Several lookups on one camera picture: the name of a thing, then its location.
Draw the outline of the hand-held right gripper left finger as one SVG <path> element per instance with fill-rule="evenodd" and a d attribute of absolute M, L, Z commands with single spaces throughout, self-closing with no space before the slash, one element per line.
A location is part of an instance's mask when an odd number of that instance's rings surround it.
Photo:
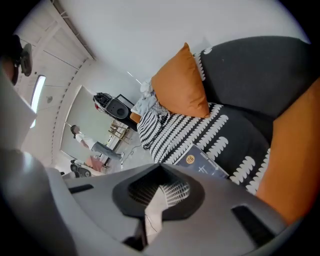
<path fill-rule="evenodd" d="M 76 256 L 160 256 L 147 245 L 144 215 L 127 216 L 122 208 L 145 208 L 126 188 L 114 188 L 131 177 L 144 177 L 159 164 L 96 177 L 62 180 L 62 216 L 71 232 Z"/>

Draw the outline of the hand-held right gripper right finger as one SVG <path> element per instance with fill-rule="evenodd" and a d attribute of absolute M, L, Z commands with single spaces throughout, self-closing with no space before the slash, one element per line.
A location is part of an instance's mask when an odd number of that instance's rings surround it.
<path fill-rule="evenodd" d="M 188 218 L 165 220 L 162 230 L 147 247 L 148 255 L 242 256 L 262 245 L 251 238 L 242 220 L 248 221 L 250 230 L 258 236 L 261 228 L 255 224 L 259 221 L 268 230 L 268 239 L 287 227 L 276 210 L 228 179 L 174 165 L 161 164 L 161 167 L 199 182 L 204 199 Z"/>

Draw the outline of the dark blue book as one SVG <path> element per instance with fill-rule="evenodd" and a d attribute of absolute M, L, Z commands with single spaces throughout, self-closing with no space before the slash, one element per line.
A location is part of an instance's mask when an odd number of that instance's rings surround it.
<path fill-rule="evenodd" d="M 192 171 L 207 174 L 209 176 L 225 178 L 229 175 L 199 147 L 191 144 L 179 157 L 174 165 L 187 168 Z"/>

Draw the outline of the orange sofa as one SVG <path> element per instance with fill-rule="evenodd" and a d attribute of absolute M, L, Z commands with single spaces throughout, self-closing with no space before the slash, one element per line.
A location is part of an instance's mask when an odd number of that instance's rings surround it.
<path fill-rule="evenodd" d="M 318 60 L 316 57 L 315 57 L 315 60 L 316 60 L 316 66 L 317 66 L 317 68 L 320 70 L 320 60 Z M 203 87 L 204 87 L 204 83 L 203 83 L 204 77 L 202 76 L 202 73 L 201 73 L 200 68 L 199 68 L 199 66 L 198 66 L 197 63 L 196 63 L 196 65 L 197 65 L 197 68 L 198 68 L 198 71 L 199 71 L 199 74 L 200 74 L 200 77 L 201 77 L 201 80 L 202 80 L 202 84 L 203 84 Z M 139 116 L 138 114 L 135 114 L 135 113 L 131 113 L 130 118 L 131 118 L 133 121 L 136 122 L 136 124 L 137 124 L 137 132 L 138 132 L 138 123 L 140 122 L 142 116 Z M 317 200 L 317 198 L 318 198 L 319 196 L 320 196 L 320 192 L 317 194 L 317 197 L 316 197 L 315 201 Z"/>

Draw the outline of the pink chair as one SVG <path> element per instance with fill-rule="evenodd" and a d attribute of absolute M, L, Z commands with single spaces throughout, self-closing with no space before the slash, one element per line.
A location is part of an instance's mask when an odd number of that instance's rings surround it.
<path fill-rule="evenodd" d="M 85 164 L 97 172 L 102 172 L 103 163 L 95 156 L 91 155 L 88 157 L 85 161 Z"/>

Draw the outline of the black and white patterned blanket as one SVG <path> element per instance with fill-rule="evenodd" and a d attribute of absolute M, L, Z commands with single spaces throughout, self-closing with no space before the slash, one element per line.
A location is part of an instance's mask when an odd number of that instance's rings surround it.
<path fill-rule="evenodd" d="M 236 39 L 196 53 L 209 117 L 148 111 L 137 125 L 155 163 L 175 164 L 196 145 L 237 185 L 256 194 L 273 122 L 320 76 L 311 44 L 286 36 Z"/>

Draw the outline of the grey-blue garment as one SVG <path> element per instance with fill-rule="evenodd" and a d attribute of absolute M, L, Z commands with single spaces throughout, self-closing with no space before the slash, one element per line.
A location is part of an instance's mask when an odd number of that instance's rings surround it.
<path fill-rule="evenodd" d="M 148 97 L 142 96 L 132 107 L 131 112 L 142 117 L 157 103 L 157 101 L 158 100 L 155 95 L 151 95 Z"/>

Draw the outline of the grey plaid garment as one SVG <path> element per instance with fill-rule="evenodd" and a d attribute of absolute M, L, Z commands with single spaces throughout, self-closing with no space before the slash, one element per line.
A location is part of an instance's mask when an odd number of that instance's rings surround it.
<path fill-rule="evenodd" d="M 171 116 L 170 112 L 157 101 L 151 108 L 152 112 L 160 123 L 166 123 Z"/>

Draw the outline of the orange cushion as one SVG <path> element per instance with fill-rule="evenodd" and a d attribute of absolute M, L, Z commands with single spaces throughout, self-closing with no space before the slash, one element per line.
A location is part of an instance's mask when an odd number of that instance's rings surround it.
<path fill-rule="evenodd" d="M 320 77 L 273 122 L 268 167 L 256 196 L 290 225 L 320 192 Z"/>
<path fill-rule="evenodd" d="M 151 85 L 159 103 L 170 112 L 210 116 L 201 75 L 187 43 L 151 78 Z"/>

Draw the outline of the white garment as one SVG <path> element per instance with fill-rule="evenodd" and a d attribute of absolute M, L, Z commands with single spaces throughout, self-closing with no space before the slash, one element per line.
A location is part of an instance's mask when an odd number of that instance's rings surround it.
<path fill-rule="evenodd" d="M 152 79 L 151 78 L 145 80 L 140 85 L 140 93 L 141 93 L 141 96 L 143 99 L 156 96 L 155 90 L 152 86 Z"/>

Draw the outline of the long ceiling light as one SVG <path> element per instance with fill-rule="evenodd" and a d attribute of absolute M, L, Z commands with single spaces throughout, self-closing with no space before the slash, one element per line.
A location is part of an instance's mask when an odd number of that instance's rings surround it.
<path fill-rule="evenodd" d="M 34 111 L 35 114 L 38 111 L 38 104 L 39 104 L 40 96 L 42 93 L 42 89 L 45 85 L 45 81 L 46 81 L 46 76 L 39 75 L 37 77 L 37 80 L 34 86 L 34 90 L 31 97 L 31 109 Z"/>

